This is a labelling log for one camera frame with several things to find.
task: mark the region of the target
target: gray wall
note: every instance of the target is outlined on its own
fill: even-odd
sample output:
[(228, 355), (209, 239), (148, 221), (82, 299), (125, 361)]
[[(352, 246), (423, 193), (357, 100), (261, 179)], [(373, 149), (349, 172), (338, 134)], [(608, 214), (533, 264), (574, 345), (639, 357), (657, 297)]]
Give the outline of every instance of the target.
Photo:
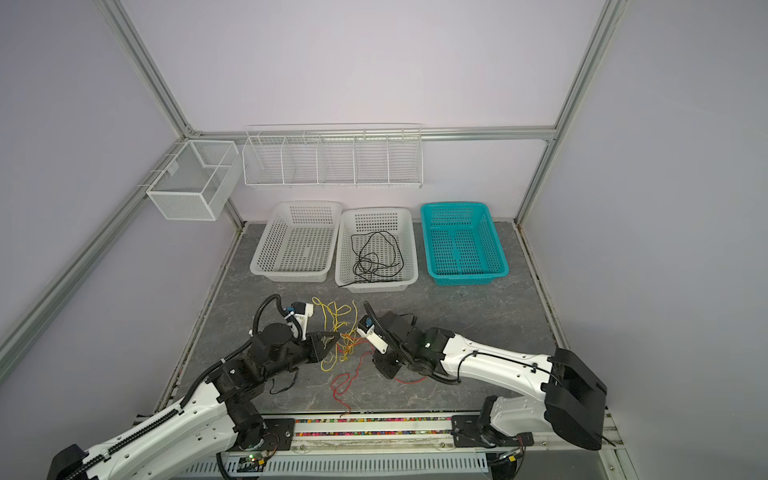
[(524, 224), (643, 479), (768, 475), (767, 25), (630, 3)]
[[(2, 7), (0, 336), (175, 140), (90, 1)], [(0, 477), (153, 411), (232, 235), (143, 207), (0, 386)]]

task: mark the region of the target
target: white panel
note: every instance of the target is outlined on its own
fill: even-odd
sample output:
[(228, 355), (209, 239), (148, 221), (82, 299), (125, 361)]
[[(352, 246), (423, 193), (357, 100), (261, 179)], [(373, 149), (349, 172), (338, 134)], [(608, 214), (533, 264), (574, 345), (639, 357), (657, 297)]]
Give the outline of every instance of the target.
[(192, 125), (553, 124), (603, 0), (125, 0)]
[(151, 415), (233, 236), (232, 223), (172, 222), (147, 202), (0, 388), (3, 478), (44, 478)]
[(175, 141), (89, 0), (0, 15), (0, 337)]
[(628, 8), (525, 231), (640, 478), (765, 478), (768, 4)]
[(424, 186), (421, 188), (294, 187), (253, 190), (240, 185), (233, 200), (244, 220), (264, 222), (272, 208), (287, 200), (331, 200), (344, 210), (406, 207), (414, 219), (429, 202), (478, 201), (495, 218), (518, 212), (531, 176), (541, 159), (540, 140), (424, 142)]

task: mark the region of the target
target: robotic arm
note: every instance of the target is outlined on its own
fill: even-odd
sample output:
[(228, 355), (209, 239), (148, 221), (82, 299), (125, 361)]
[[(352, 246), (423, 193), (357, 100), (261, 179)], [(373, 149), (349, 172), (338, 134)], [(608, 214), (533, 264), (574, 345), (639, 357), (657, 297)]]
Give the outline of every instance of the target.
[[(272, 300), (286, 323), (259, 331), (261, 313)], [(554, 431), (582, 448), (600, 449), (605, 385), (573, 353), (558, 349), (549, 357), (509, 352), (447, 329), (423, 332), (415, 319), (408, 322), (392, 312), (379, 318), (367, 302), (365, 306), (358, 332), (375, 346), (373, 362), (386, 378), (406, 366), (449, 385), (469, 377), (521, 394), (488, 397), (479, 417), (454, 428), (457, 447), (517, 445), (520, 433)], [(306, 333), (311, 315), (311, 305), (294, 303), (283, 309), (280, 296), (268, 297), (254, 316), (252, 338), (200, 374), (185, 397), (87, 452), (77, 445), (62, 450), (51, 462), (48, 480), (165, 480), (196, 460), (233, 447), (288, 448), (290, 440), (269, 431), (252, 401), (278, 373), (320, 362), (335, 348), (338, 333)]]

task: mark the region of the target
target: gray table surface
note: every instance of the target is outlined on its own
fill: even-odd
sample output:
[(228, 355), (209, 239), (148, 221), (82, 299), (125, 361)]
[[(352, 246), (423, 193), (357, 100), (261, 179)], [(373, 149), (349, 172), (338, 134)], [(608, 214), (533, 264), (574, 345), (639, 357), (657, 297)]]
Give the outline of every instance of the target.
[[(419, 279), (402, 292), (352, 294), (336, 285), (333, 266), (322, 283), (274, 283), (264, 276), (253, 275), (250, 261), (264, 225), (249, 224), (184, 368), (176, 398), (188, 390), (206, 367), (247, 339), (253, 313), (271, 293), (282, 296), (283, 306), (295, 301), (311, 303), (314, 296), (324, 303), (335, 300), (339, 305), (352, 305), (355, 300), (361, 315), (362, 302), (368, 300), (379, 315), (387, 310), (415, 313), (419, 317), (417, 325), (422, 329), (440, 326), (490, 346), (523, 353), (554, 353), (554, 338), (515, 236), (515, 227), (511, 223), (495, 226), (507, 257), (509, 274), (489, 285), (435, 285), (427, 272), (422, 225), (414, 223)], [(262, 315), (261, 325), (263, 328), (268, 323), (282, 321), (270, 304)], [(317, 308), (310, 318), (308, 331), (322, 329), (323, 315)], [(367, 351), (367, 345), (359, 346), (346, 362), (337, 363), (331, 372), (323, 372), (319, 364), (301, 366), (293, 388), (277, 395), (265, 392), (254, 403), (262, 413), (344, 412), (346, 407), (333, 398), (330, 384), (340, 373), (354, 375), (361, 355)], [(288, 386), (292, 378), (291, 373), (280, 374), (275, 390)], [(419, 377), (401, 369), (397, 378), (411, 381)], [(458, 386), (430, 379), (404, 385), (381, 376), (370, 356), (366, 356), (359, 375), (340, 398), (355, 412), (460, 411), (480, 409), (489, 395), (511, 396), (511, 393), (474, 379), (463, 379)]]

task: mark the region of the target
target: teal plastic basket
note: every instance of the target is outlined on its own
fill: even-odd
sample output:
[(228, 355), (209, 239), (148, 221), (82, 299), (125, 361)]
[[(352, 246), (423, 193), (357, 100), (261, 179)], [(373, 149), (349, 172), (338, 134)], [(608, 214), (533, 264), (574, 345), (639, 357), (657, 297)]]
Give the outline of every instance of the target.
[(484, 204), (422, 207), (427, 270), (438, 285), (485, 285), (509, 273), (502, 242)]

